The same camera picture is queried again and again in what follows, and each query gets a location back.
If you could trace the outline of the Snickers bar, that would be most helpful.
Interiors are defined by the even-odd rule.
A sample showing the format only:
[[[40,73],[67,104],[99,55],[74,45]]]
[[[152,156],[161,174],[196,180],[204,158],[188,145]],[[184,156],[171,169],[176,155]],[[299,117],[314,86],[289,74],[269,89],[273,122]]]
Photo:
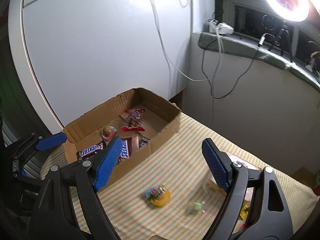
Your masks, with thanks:
[[[129,159],[131,155],[131,142],[127,139],[121,141],[120,159]]]
[[[106,147],[105,141],[100,141],[97,144],[94,144],[92,146],[89,146],[88,148],[78,151],[76,153],[76,157],[78,160],[85,160],[91,157],[92,155],[95,155],[99,150],[103,150]]]

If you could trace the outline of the brown chocolate egg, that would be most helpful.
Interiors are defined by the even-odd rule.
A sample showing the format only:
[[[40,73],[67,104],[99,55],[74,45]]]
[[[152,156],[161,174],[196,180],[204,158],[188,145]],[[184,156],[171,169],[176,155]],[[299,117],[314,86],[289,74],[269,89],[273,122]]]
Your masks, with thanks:
[[[116,135],[116,128],[113,126],[106,126],[101,130],[101,137],[104,141],[110,141]]]

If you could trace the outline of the red-wrapped dark candy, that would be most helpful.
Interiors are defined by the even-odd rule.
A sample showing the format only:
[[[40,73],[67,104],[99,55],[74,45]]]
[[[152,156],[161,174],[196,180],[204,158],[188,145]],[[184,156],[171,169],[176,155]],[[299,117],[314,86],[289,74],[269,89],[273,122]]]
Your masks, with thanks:
[[[141,123],[143,114],[145,113],[144,108],[128,109],[125,113],[127,114],[127,120],[126,125],[121,128],[122,132],[145,131],[145,127]]]
[[[135,134],[131,137],[131,153],[135,153],[140,149],[140,137],[138,134]]]

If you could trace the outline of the small black candy packet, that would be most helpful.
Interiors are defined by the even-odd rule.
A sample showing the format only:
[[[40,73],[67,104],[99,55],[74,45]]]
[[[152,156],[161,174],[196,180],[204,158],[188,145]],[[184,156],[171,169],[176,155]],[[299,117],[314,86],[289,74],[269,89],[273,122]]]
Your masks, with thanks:
[[[146,137],[142,137],[139,141],[139,148],[143,148],[144,146],[146,146],[148,143],[150,142],[150,139],[146,138]]]

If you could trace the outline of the yellow candy packet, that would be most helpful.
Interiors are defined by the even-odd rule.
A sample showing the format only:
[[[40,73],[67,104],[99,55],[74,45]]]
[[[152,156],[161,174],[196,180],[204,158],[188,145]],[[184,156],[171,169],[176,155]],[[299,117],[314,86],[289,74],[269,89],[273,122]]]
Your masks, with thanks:
[[[239,213],[239,217],[242,219],[242,220],[246,220],[247,219],[247,216],[248,216],[248,213],[249,213],[249,210],[250,210],[250,202],[247,202],[245,201],[242,205],[242,208],[240,210],[240,213]]]

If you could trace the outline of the small green candy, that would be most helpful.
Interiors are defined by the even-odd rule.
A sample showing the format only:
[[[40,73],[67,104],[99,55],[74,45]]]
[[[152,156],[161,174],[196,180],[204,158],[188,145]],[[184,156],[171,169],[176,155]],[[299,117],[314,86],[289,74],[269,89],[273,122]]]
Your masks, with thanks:
[[[189,212],[193,214],[200,213],[200,212],[205,213],[205,209],[204,209],[205,204],[206,202],[192,202],[189,207]]]

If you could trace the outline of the yellow toy egg snack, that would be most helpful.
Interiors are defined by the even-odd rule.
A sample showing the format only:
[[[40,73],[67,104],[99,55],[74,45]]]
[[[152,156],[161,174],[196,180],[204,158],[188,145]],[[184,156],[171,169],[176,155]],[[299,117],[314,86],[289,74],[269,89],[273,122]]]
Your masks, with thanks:
[[[170,191],[163,184],[154,186],[145,192],[146,199],[156,207],[164,207],[171,200]]]

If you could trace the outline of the brown cardboard box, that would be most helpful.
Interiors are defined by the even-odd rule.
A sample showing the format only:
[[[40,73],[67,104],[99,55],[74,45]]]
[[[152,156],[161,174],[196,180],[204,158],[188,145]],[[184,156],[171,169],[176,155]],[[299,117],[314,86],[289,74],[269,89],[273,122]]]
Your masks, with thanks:
[[[116,136],[131,138],[136,132],[122,132],[126,124],[128,109],[144,109],[141,123],[145,129],[140,137],[149,139],[149,143],[123,160],[111,173],[108,186],[119,181],[143,161],[152,156],[180,128],[181,110],[165,98],[145,89],[134,88],[118,94],[107,102],[68,124],[63,132],[67,141],[63,144],[66,160],[69,164],[77,160],[76,153],[102,140],[101,131],[106,126],[114,127]]]

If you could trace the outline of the white wardrobe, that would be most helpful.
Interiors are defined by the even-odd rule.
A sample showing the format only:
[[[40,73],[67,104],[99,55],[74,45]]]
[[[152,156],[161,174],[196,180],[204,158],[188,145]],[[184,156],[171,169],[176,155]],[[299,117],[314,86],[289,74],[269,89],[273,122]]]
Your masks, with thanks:
[[[190,0],[10,0],[12,58],[52,133],[109,98],[142,87],[185,89]]]

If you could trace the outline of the potted spider plant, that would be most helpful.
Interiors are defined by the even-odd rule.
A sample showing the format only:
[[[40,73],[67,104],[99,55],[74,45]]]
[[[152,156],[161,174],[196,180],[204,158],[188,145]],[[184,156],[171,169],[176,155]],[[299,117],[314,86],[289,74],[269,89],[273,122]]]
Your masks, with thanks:
[[[306,60],[305,67],[307,70],[319,77],[319,44],[314,41],[308,41],[309,44],[314,44],[317,50],[310,54],[310,59]]]

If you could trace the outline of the white plug connector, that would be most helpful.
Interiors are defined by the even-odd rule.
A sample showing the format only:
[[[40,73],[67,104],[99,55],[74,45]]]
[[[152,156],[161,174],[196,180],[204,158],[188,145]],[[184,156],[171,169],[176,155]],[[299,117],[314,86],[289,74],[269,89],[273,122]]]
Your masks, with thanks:
[[[259,43],[258,43],[258,46],[259,46],[259,47],[263,45],[263,43],[264,43],[264,41],[265,41],[265,36],[266,36],[266,33],[264,33],[264,34],[261,36],[261,38],[260,38],[260,40],[259,40]]]

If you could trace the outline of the white power adapter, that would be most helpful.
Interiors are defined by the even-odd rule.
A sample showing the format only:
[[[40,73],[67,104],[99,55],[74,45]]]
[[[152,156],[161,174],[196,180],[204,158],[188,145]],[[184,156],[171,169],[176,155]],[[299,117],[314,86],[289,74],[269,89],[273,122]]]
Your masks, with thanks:
[[[220,35],[231,35],[234,33],[233,27],[224,22],[219,22],[218,20],[209,20],[208,26],[210,33],[219,33]]]

